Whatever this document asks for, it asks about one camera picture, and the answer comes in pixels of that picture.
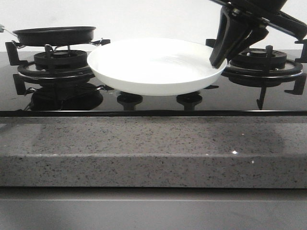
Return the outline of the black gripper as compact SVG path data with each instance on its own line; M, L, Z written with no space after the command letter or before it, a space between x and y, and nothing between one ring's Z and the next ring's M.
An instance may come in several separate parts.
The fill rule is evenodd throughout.
M223 5L213 51L209 58L214 68L219 68L225 59L230 61L251 45L263 40L269 33L266 28L251 30L239 13L230 8L249 12L265 19L269 26L282 31L298 40L307 35L307 24L281 11L284 0L216 0Z

